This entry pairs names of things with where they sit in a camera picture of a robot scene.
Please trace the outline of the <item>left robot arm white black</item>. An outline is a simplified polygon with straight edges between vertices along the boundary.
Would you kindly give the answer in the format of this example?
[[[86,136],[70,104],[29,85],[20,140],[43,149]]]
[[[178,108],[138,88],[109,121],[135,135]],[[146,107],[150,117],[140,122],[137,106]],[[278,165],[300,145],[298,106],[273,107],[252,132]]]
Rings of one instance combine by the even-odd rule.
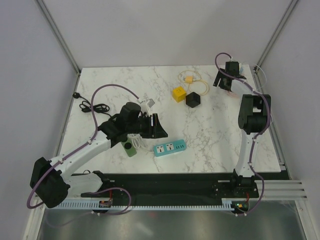
[[[31,193],[49,209],[57,207],[72,188],[70,181],[74,172],[100,153],[125,142],[130,134],[139,134],[143,139],[168,137],[158,114],[141,114],[140,105],[127,102],[119,113],[96,124],[93,136],[80,146],[50,160],[37,159],[30,179]]]

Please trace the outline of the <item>green power strip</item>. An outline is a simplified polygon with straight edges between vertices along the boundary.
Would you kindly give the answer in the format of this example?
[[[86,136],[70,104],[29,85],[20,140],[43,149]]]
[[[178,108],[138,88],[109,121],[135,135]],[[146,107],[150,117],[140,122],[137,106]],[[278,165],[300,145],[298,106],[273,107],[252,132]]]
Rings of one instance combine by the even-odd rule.
[[[123,138],[121,145],[129,158],[137,154],[137,150],[133,145],[132,139],[128,135]]]

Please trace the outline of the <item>small orange charger plug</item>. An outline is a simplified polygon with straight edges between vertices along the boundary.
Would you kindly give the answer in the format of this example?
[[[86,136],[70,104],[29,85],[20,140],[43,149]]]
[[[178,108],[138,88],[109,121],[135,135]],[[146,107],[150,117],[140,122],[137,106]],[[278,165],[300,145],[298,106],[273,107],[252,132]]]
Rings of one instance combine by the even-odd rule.
[[[184,78],[184,82],[185,82],[186,84],[192,84],[192,83],[193,83],[193,80],[194,80],[194,77],[193,77],[193,76],[186,76],[186,77]]]

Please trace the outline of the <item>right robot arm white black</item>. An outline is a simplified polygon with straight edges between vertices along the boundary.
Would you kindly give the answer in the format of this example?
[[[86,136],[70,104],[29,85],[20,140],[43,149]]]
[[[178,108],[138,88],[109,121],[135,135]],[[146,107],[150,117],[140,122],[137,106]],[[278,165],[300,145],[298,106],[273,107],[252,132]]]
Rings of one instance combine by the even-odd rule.
[[[271,96],[254,90],[240,74],[240,64],[233,60],[227,61],[225,68],[218,69],[213,86],[240,97],[238,127],[241,129],[237,164],[229,181],[214,183],[214,194],[217,198],[257,198],[254,161],[259,138],[270,126]]]

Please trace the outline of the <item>teal power strip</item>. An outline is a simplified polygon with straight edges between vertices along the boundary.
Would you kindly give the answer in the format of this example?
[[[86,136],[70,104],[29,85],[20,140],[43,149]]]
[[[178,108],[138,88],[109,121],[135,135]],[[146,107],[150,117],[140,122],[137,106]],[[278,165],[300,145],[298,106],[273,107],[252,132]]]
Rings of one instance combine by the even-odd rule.
[[[166,155],[185,151],[187,144],[183,139],[171,141],[168,143],[159,144],[153,147],[155,157],[163,157]]]

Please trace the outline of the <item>yellow cube socket adapter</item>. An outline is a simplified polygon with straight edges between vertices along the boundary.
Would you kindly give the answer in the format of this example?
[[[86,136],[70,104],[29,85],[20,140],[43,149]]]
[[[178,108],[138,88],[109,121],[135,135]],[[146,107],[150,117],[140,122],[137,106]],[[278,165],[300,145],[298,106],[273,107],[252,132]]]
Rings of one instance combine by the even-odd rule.
[[[172,90],[173,99],[179,103],[186,98],[187,92],[184,90],[182,86],[178,86]]]

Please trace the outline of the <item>black cube adapter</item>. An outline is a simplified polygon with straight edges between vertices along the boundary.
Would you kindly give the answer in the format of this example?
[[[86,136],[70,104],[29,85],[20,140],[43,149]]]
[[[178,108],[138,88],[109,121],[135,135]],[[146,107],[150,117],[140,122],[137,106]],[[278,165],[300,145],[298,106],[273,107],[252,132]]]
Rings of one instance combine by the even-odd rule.
[[[186,95],[185,104],[190,108],[195,108],[201,104],[201,96],[196,92],[191,92]]]

